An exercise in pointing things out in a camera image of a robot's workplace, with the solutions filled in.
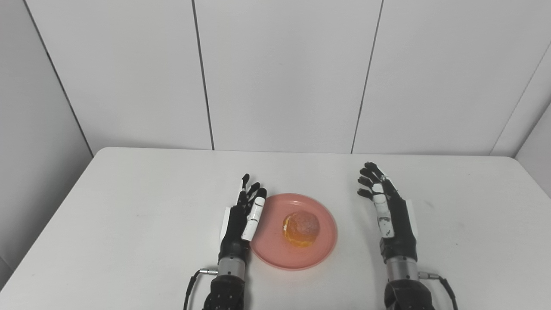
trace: robotic hand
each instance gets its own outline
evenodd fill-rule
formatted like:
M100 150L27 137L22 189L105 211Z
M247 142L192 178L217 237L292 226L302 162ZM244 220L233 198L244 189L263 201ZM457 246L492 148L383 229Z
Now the robotic hand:
M431 293L419 279L440 280L452 298L455 295L446 279L437 274L417 270L417 227L411 204L400 197L390 179L375 163L367 162L360 170L358 194L373 201L381 232L380 249L386 264L388 283L385 306L388 310L434 310Z
M200 269L190 279L183 309L187 309L188 298L199 274L217 275L210 283L204 310L241 310L244 307L245 267L249 258L249 243L255 235L260 220L266 189L254 183L246 189L249 175L241 179L237 203L226 208L222 224L223 236L218 254L218 271Z

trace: plate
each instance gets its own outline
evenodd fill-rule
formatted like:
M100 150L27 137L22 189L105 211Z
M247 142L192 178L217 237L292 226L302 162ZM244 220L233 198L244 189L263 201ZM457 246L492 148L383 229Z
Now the plate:
M294 246L283 236L283 221L297 211L314 214L320 223L320 234L309 247ZM266 199L251 249L266 264L284 270L302 270L325 260L336 242L337 226L321 203L304 195L278 194Z

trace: tabletop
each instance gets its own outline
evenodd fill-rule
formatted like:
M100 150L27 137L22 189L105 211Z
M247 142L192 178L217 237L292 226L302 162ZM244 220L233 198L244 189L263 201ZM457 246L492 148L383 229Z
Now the tabletop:
M268 195L316 199L338 229L332 254L307 270L251 255L248 309L384 309L376 213L356 194L366 161L413 200L419 269L446 277L460 309L549 308L551 200L514 159L106 148L0 292L0 309L181 309L190 276L216 265L224 207L245 173ZM211 279L197 281L191 310ZM422 281L436 309L451 309L437 281Z

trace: white finger segment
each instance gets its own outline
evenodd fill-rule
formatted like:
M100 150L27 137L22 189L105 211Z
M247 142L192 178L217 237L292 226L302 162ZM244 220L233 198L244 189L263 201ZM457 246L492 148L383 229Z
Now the white finger segment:
M379 223L379 231L383 238L394 237L394 227L392 226L392 217L388 204L386 202L386 195L383 191L380 183L373 184L373 203L375 204L375 210L377 211L377 222Z
M243 230L241 239L251 241L252 237L255 236L256 228L258 227L258 222L260 221L260 216L262 215L262 209L264 209L264 202L266 199L262 197L256 197L254 203L252 204L251 213L247 216L247 226Z

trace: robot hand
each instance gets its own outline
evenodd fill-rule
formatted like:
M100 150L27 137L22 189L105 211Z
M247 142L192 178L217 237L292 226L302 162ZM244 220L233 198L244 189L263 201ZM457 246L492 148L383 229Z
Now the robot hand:
M360 170L358 194L373 201L381 232L381 255L387 267L385 306L392 310L434 310L430 291L419 282L417 270L417 228L413 210L400 197L390 179L375 163Z
M266 189L254 183L246 189L249 175L242 178L237 203L226 209L225 232L218 254L218 275L210 283L204 310L240 310L244 307L245 267L266 200Z
M367 162L360 170L358 182L369 190L360 188L358 194L373 201L381 231L381 255L385 263L396 256L417 261L417 227L410 204L400 194L390 179L375 163Z

